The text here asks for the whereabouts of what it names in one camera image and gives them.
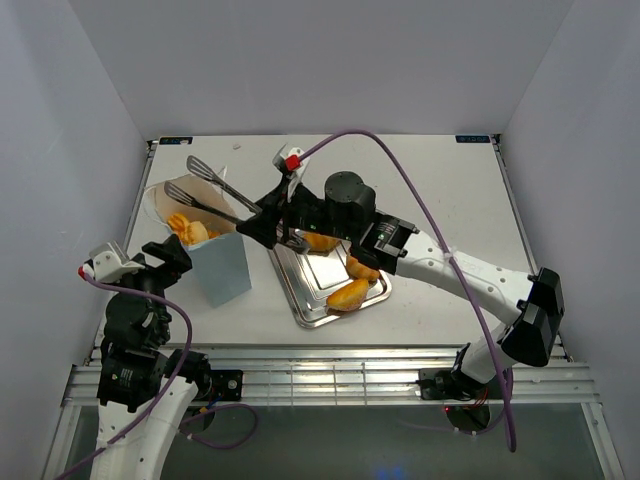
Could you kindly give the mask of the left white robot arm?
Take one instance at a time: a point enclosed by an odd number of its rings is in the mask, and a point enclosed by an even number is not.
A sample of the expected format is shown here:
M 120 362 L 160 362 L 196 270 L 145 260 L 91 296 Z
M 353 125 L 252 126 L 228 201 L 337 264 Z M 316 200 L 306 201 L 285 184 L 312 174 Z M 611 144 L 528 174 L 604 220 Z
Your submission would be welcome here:
M 134 257 L 108 242 L 79 269 L 85 281 L 113 294 L 100 345 L 94 479 L 159 478 L 189 404 L 211 390 L 205 355 L 188 347 L 170 356 L 160 351 L 177 309 L 165 291 L 191 267 L 172 234 L 162 243 L 146 243 Z

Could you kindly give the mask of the orange twisted braided bread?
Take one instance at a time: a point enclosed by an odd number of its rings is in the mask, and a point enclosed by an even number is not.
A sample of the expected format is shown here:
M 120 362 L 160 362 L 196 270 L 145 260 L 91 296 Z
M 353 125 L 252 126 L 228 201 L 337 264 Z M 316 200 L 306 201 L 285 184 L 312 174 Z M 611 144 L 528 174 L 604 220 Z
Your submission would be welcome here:
M 170 215 L 167 219 L 167 225 L 178 236 L 179 240 L 183 245 L 185 245 L 183 240 L 184 230 L 186 226 L 191 222 L 194 222 L 194 221 L 189 220 L 185 215 L 181 213 L 174 213 Z M 210 236 L 209 240 L 214 239 L 220 235 L 220 233 L 217 231 L 213 231 L 208 228 L 207 230 L 209 231 L 209 236 Z

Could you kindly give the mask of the golden glazed bun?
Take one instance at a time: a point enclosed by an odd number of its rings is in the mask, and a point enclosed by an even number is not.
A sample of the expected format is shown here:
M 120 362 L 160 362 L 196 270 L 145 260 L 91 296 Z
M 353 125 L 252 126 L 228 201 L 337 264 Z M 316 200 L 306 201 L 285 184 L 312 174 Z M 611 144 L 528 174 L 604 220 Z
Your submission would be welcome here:
M 353 280 L 329 295 L 326 306 L 330 310 L 339 312 L 356 310 L 365 301 L 368 291 L 369 282 L 366 279 Z

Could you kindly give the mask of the pale round bread roll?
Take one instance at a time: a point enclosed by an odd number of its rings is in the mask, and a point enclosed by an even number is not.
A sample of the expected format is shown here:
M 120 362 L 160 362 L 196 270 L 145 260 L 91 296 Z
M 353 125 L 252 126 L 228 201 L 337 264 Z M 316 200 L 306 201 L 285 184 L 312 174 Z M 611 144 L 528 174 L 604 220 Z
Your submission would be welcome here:
M 183 233 L 184 244 L 188 246 L 197 245 L 209 239 L 209 231 L 200 221 L 189 223 Z

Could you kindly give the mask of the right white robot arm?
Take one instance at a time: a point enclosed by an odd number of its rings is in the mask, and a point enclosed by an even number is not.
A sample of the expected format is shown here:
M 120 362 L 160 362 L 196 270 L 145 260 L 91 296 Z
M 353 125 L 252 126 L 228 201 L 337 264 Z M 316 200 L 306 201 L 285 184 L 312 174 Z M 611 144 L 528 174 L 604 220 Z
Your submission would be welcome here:
M 455 253 L 414 224 L 378 210 L 374 190 L 353 172 L 331 175 L 322 198 L 285 175 L 237 230 L 268 249 L 296 230 L 345 240 L 361 264 L 437 287 L 497 318 L 501 327 L 466 344 L 450 370 L 423 380 L 432 398 L 471 398 L 515 364 L 549 363 L 565 312 L 555 271 L 513 271 Z

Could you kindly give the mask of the silver metal tongs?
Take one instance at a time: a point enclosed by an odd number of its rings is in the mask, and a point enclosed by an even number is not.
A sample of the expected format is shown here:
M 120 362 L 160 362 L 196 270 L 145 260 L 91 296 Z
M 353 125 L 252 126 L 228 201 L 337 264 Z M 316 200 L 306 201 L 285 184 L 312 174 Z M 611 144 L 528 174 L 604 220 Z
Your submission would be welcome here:
M 259 211 L 257 203 L 250 200 L 230 185 L 222 173 L 217 173 L 203 160 L 189 155 L 185 162 L 187 173 L 169 180 L 164 190 L 168 196 L 181 204 L 213 213 L 231 221 L 236 227 Z M 299 242 L 296 253 L 309 251 L 308 243 L 302 233 L 294 239 Z

